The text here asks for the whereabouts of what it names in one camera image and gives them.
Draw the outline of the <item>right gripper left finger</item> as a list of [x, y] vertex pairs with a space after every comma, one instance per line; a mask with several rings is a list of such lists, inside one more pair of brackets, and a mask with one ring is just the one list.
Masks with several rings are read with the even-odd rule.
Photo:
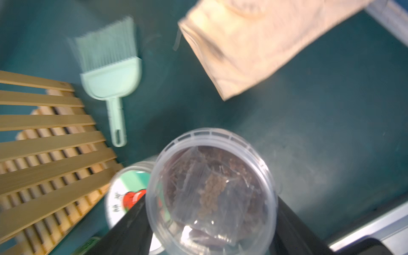
[[152, 236], [143, 196], [87, 254], [148, 255]]

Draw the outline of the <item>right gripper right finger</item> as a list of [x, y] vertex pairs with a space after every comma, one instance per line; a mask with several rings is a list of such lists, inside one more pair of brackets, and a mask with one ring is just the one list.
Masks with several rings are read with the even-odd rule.
[[269, 252], [271, 255], [334, 254], [281, 198], [278, 199], [276, 231]]

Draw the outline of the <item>small clear jar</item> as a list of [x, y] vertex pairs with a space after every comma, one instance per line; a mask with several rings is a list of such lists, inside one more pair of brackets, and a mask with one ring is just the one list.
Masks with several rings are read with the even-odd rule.
[[207, 127], [184, 133], [161, 151], [146, 208], [169, 255], [263, 255], [275, 235], [278, 196], [251, 144]]

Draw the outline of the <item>bamboo two-tier shelf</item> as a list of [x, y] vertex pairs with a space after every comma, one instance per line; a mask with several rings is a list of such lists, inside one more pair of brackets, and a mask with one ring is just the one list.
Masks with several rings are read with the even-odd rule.
[[45, 91], [1, 91], [1, 105], [34, 108], [1, 115], [1, 131], [17, 133], [1, 143], [1, 254], [47, 255], [122, 165], [69, 83], [2, 71], [1, 84]]

